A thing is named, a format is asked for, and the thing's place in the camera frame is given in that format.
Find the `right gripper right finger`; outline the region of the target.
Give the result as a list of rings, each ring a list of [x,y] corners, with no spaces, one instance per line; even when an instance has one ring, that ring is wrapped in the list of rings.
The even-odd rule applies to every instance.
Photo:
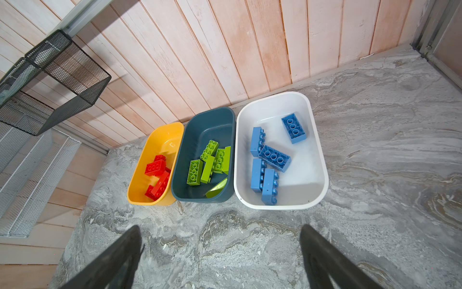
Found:
[[[310,288],[332,289],[332,281],[342,289],[381,287],[308,224],[302,226],[300,246]]]

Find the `green lego brick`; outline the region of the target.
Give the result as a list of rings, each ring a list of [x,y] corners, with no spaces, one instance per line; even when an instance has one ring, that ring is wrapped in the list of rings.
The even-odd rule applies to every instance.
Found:
[[[203,150],[200,159],[202,161],[206,161],[209,156],[215,156],[216,151],[219,147],[219,142],[216,142],[215,140],[210,140],[206,146],[206,148]]]
[[[223,173],[223,164],[225,160],[225,149],[218,148],[215,154],[215,160],[213,165],[213,173]]]
[[[186,183],[190,186],[200,185],[203,171],[203,161],[201,159],[191,160]]]

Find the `green lego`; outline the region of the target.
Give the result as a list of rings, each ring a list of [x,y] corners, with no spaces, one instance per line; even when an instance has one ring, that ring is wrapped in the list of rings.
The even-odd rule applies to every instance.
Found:
[[[213,174],[215,157],[209,155],[205,161],[205,166],[203,168],[202,176],[200,181],[204,184],[208,184],[211,181],[211,176]]]

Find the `green lego plate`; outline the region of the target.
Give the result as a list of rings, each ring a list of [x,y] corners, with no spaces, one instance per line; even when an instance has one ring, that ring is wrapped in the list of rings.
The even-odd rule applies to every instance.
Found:
[[[222,172],[225,173],[226,175],[229,174],[229,167],[230,167],[230,158],[231,158],[231,146],[225,147],[224,150],[224,157],[223,157],[223,167],[222,167]]]

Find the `red lego brick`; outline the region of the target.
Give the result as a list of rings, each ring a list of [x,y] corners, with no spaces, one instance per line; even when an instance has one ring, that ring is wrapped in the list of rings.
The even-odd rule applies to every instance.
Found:
[[[166,156],[157,155],[152,163],[149,163],[145,169],[145,175],[149,177],[160,177],[164,172],[171,172],[167,167]]]
[[[145,195],[151,198],[153,201],[157,201],[165,192],[167,184],[170,178],[169,172],[164,172],[157,183],[152,186],[150,185],[145,193]]]

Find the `blue lego brick small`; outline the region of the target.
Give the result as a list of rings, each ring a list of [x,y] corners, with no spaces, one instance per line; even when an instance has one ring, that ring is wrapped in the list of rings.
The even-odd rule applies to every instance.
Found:
[[[283,117],[282,123],[292,144],[300,143],[307,139],[307,135],[295,114],[292,113]]]

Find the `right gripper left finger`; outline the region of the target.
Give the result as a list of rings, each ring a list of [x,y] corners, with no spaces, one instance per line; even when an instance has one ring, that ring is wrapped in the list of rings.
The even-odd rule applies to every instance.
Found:
[[[140,227],[132,226],[63,289],[130,289],[144,251]]]

